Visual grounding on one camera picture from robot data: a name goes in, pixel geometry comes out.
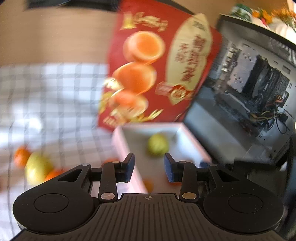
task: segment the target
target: white box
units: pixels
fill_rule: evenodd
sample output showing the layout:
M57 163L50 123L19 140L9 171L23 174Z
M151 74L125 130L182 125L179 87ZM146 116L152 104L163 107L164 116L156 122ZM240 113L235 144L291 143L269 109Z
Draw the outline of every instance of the white box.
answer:
M112 142L123 161L128 153L135 154L135 168L128 183L118 183L118 196L122 193L147 193L142 178L149 178L154 183L152 193L176 193L181 185L169 183L163 165L163 157L151 157L147 153L147 141L150 136L161 132L170 143L169 153L175 161L193 162L196 167L200 162L211 163L212 159L183 123L141 123L126 124L113 132Z

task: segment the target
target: wooden wall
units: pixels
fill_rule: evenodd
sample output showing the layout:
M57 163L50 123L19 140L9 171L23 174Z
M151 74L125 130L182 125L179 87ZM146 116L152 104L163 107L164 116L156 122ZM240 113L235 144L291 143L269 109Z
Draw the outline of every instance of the wooden wall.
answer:
M236 0L176 2L193 12L204 13L212 26L219 13L229 13L237 3ZM27 10L25 0L5 0L0 5L0 65L105 63L115 21L113 12L64 7Z

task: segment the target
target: black gripper base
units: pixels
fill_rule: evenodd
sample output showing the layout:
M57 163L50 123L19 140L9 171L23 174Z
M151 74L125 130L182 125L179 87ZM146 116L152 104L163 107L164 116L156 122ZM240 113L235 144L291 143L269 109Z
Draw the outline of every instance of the black gripper base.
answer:
M210 223L193 203L174 194L123 194L100 205L92 219L74 231L44 235L23 230L15 241L283 241L274 231L233 234Z

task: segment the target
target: printed egg yolk image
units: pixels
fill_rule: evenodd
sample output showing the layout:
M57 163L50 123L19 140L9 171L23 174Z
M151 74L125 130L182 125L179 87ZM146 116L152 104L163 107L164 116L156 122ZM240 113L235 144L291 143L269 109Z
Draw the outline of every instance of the printed egg yolk image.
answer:
M135 95L129 90L122 89L110 97L109 106L112 109L117 109L123 117L132 119L148 108L148 100L142 95Z
M150 31L139 31L129 36L123 44L123 55L127 61L151 64L165 51L163 39Z
M127 90L135 94L148 91L156 81L156 71L151 65L131 62L114 71L115 78Z

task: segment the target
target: wire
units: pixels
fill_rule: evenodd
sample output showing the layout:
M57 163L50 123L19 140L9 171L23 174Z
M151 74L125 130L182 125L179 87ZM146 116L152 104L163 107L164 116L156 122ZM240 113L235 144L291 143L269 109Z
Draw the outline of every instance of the wire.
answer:
M250 114L254 119L257 119L257 120L270 120L270 119L272 119L273 118L273 116L271 116L271 117L266 117L266 116L260 116L260 117L258 117L256 114L254 114L254 113L251 113Z
M270 104L267 104L265 107L268 107L268 106L271 106L271 105L274 105L273 103L270 103Z
M270 113L270 111L269 110L264 111L261 115L264 115L265 113Z
M276 126L277 126L277 128L278 128L278 130L279 130L279 132L281 133L281 134L286 134L287 133L287 131L288 131L288 128L286 127L286 131L283 133L283 132L281 132L281 130L280 130L280 128L279 128L279 124L277 123L277 117L276 117Z
M257 119L254 119L254 118L251 116L251 117L250 117L250 121L251 121L251 122L262 122L262 121L265 121L265 119L257 120Z
M284 99L280 95L276 95L274 102L275 103L283 103Z
M276 121L275 118L273 118L273 122L272 122L271 126L268 128L267 131L270 131L271 130L271 128L274 126L275 121Z

